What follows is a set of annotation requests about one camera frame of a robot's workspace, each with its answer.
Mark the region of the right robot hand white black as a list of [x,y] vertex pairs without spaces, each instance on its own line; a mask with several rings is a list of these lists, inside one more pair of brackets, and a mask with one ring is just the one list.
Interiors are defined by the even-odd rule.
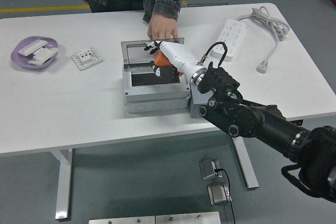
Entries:
[[194,81],[206,72],[206,68],[198,64],[196,57],[183,44],[153,40],[145,45],[144,50],[155,55],[151,65],[157,77],[167,79],[185,75],[188,81]]

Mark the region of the person's left hand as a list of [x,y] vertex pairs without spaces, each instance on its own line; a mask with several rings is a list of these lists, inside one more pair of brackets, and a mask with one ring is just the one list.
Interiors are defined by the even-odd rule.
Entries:
[[176,19],[166,14],[153,14],[149,22],[147,35],[151,40],[177,38]]

